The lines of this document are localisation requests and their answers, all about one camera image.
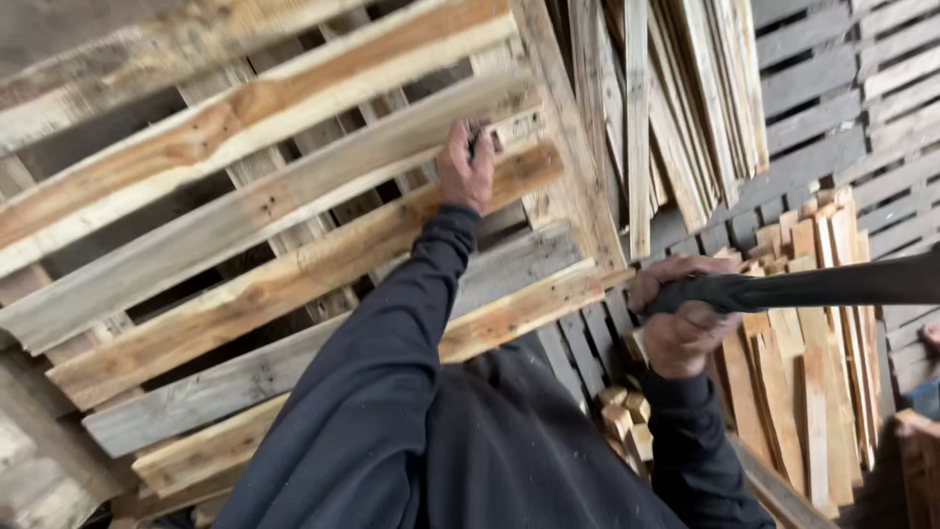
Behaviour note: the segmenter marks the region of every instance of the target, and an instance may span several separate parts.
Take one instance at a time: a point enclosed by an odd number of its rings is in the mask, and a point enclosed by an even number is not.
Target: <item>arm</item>
[[[652,301],[659,285],[692,272],[726,272],[729,262],[672,257],[640,272],[631,287],[635,312]],[[774,520],[747,489],[744,471],[725,437],[715,387],[705,373],[707,356],[740,317],[721,318],[703,302],[687,302],[675,314],[655,314],[643,337],[652,368],[643,381],[650,401],[652,486],[689,527],[772,528]]]
[[[414,525],[437,344],[479,212],[489,207],[494,145],[482,138],[470,160],[470,133],[468,121],[451,130],[438,158],[446,203],[425,224],[411,259],[307,367],[216,527]]]

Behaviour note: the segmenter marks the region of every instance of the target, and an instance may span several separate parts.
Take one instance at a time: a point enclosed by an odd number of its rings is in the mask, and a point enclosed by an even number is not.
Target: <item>hand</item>
[[[693,272],[734,272],[729,259],[673,255],[641,270],[630,286],[630,310],[639,313],[669,281]],[[650,367],[663,378],[695,377],[705,370],[708,355],[730,331],[738,328],[740,314],[722,316],[704,301],[686,301],[675,314],[657,313],[643,326],[643,342]]]
[[[498,141],[483,132],[484,125],[480,120],[454,121],[447,145],[437,155],[444,201],[472,207],[482,216],[493,201],[493,160],[502,151]]]

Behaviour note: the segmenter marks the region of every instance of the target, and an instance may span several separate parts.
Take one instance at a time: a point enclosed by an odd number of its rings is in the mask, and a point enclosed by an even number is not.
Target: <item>person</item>
[[[706,355],[737,325],[690,302],[645,326],[652,488],[557,382],[543,351],[510,344],[440,364],[458,278],[489,211],[494,140],[459,120],[437,158],[444,202],[411,258],[310,363],[215,527],[775,527],[725,438]],[[705,257],[641,271],[631,308]]]

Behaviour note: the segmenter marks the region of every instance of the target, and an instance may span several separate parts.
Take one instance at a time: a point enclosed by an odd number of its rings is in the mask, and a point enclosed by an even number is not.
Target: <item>dark long sleeve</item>
[[[479,215],[443,205],[324,345],[215,527],[412,527],[437,344]]]
[[[712,380],[706,374],[667,380],[649,371],[656,494],[691,528],[773,528],[774,520],[747,489],[725,437]]]

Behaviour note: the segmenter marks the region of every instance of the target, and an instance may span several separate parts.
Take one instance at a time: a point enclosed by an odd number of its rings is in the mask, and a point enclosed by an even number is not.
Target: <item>tool grip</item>
[[[705,301],[720,313],[758,313],[777,307],[940,304],[940,251],[795,274],[693,276],[660,288],[646,314],[674,313]]]

